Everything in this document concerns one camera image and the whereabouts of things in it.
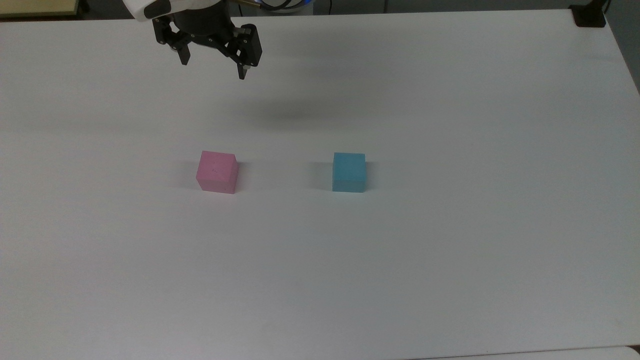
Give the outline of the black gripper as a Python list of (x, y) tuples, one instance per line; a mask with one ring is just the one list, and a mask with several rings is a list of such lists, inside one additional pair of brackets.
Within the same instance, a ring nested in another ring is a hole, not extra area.
[[(155, 39), (169, 46), (186, 66), (190, 61), (192, 35), (217, 41), (218, 50), (237, 66), (238, 78), (244, 80), (251, 68), (258, 66), (263, 54), (258, 28), (253, 23), (234, 27), (226, 0), (173, 0), (171, 17), (152, 20)], [(179, 29), (172, 29), (172, 23)]]

